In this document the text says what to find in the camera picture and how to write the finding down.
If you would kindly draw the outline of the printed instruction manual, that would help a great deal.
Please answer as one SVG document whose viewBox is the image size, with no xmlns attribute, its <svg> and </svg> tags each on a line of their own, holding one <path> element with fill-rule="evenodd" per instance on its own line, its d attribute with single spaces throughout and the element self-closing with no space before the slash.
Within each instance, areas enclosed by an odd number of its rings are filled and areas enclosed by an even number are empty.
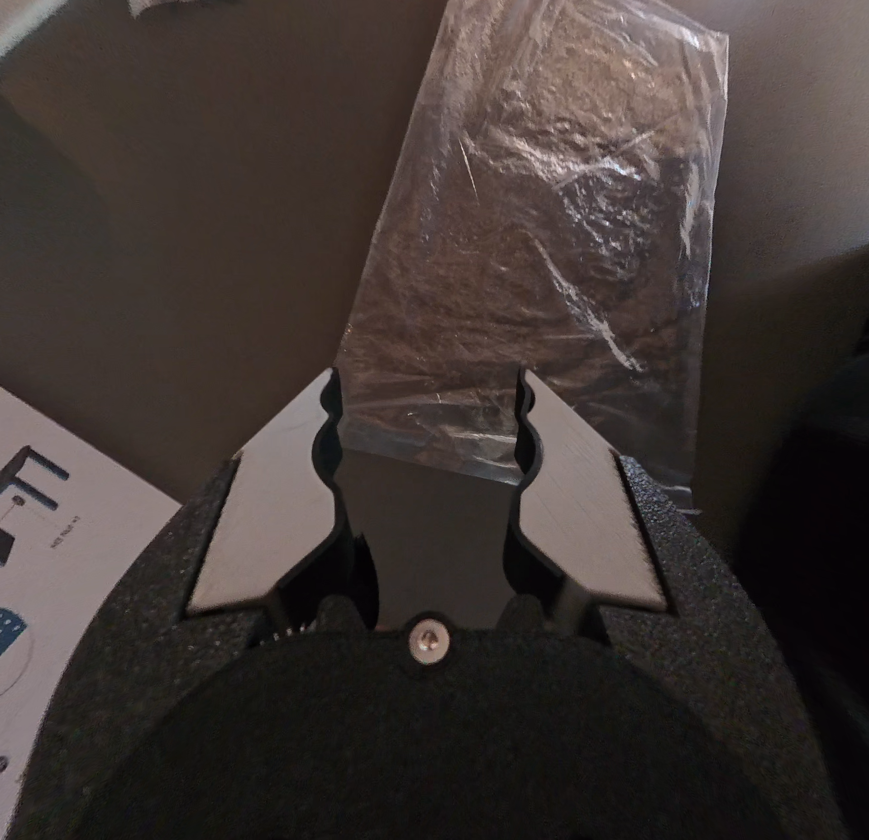
<svg viewBox="0 0 869 840">
<path fill-rule="evenodd" d="M 6 390 L 1 460 L 2 797 L 11 798 L 72 652 L 179 504 Z"/>
</svg>

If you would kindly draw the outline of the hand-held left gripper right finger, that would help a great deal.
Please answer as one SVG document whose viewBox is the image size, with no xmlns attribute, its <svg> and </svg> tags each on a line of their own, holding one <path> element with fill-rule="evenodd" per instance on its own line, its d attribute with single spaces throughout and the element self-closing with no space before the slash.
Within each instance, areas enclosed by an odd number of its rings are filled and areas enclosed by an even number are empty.
<svg viewBox="0 0 869 840">
<path fill-rule="evenodd" d="M 616 449 L 534 372 L 516 387 L 504 572 L 544 611 L 667 611 L 668 596 Z"/>
</svg>

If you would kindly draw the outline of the grey desk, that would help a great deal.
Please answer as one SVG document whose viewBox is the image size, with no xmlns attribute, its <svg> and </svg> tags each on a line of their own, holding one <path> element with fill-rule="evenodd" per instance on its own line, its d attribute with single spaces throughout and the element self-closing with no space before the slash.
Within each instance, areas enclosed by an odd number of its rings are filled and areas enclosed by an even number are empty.
<svg viewBox="0 0 869 840">
<path fill-rule="evenodd" d="M 691 484 L 730 564 L 867 324 L 867 0 L 662 1 L 730 41 Z M 447 2 L 71 0 L 18 43 L 2 388 L 191 499 L 337 368 Z M 341 447 L 380 626 L 494 626 L 517 483 Z"/>
</svg>

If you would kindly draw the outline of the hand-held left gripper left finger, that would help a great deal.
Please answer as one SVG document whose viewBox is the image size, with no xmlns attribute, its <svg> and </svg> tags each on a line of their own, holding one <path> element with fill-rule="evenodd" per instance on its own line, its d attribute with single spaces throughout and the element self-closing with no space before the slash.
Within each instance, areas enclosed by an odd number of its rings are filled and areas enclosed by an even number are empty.
<svg viewBox="0 0 869 840">
<path fill-rule="evenodd" d="M 323 598 L 346 590 L 354 550 L 334 481 L 341 417 L 340 376 L 327 368 L 235 455 L 189 615 L 314 617 Z"/>
</svg>

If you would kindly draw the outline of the clear plastic bag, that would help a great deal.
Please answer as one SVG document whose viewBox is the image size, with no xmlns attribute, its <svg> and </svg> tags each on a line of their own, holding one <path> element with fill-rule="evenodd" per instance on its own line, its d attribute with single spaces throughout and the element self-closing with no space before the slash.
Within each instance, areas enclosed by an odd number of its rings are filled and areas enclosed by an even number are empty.
<svg viewBox="0 0 869 840">
<path fill-rule="evenodd" d="M 336 358 L 342 443 L 519 481 L 534 371 L 692 509 L 729 36 L 448 0 Z"/>
</svg>

